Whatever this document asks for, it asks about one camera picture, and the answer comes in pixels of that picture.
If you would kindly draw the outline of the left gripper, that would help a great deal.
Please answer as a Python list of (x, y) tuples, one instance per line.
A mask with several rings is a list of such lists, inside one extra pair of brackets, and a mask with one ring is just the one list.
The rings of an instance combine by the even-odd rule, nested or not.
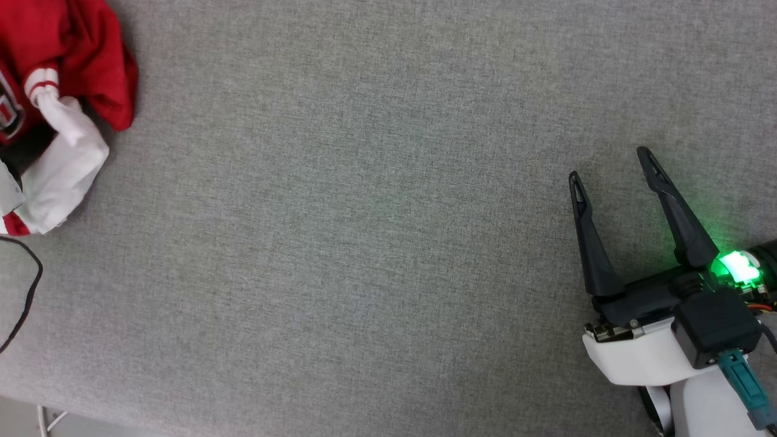
[(0, 215), (8, 215), (25, 202), (25, 195), (14, 172), (0, 160)]

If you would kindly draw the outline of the red white Bulls jersey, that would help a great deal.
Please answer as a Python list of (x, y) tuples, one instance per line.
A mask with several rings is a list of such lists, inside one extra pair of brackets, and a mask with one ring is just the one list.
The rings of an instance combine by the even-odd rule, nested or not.
[(25, 202), (0, 235), (46, 234), (81, 204), (109, 156), (83, 103), (131, 127), (138, 66), (106, 0), (0, 0), (0, 160)]

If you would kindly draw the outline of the grey fabric sofa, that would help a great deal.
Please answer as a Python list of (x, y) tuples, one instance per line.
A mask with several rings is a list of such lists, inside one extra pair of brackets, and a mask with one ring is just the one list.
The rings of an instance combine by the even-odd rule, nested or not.
[(109, 0), (132, 127), (0, 396), (182, 437), (653, 437), (588, 359), (567, 177), (625, 280), (777, 238), (777, 0)]

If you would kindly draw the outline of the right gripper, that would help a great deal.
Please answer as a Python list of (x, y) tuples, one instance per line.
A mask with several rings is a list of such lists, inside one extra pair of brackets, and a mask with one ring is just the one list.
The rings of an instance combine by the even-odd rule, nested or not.
[(717, 365), (691, 367), (671, 329), (675, 305), (698, 291), (732, 288), (756, 319), (777, 311), (777, 240), (717, 257), (718, 246), (658, 159), (648, 147), (638, 147), (637, 156), (650, 190), (659, 198), (674, 239), (674, 255), (683, 266), (625, 287), (595, 227), (585, 185), (572, 171), (569, 191), (586, 292), (596, 298), (614, 297), (595, 302), (600, 320), (585, 327), (583, 343), (612, 384), (671, 385)]

